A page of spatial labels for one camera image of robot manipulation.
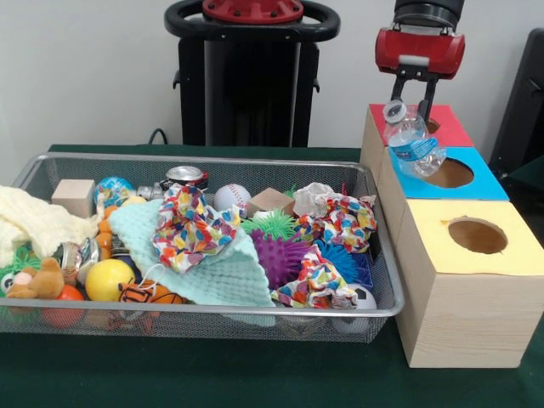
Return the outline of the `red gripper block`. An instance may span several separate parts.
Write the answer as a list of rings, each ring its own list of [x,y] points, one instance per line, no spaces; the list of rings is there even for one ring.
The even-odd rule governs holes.
[[[397,74],[410,67],[425,69],[439,79],[452,79],[458,72],[466,47],[463,35],[420,34],[384,28],[377,34],[375,61],[380,72]],[[392,101],[402,102],[402,93],[409,78],[397,75],[391,94]],[[418,113],[428,122],[438,80],[427,81]]]

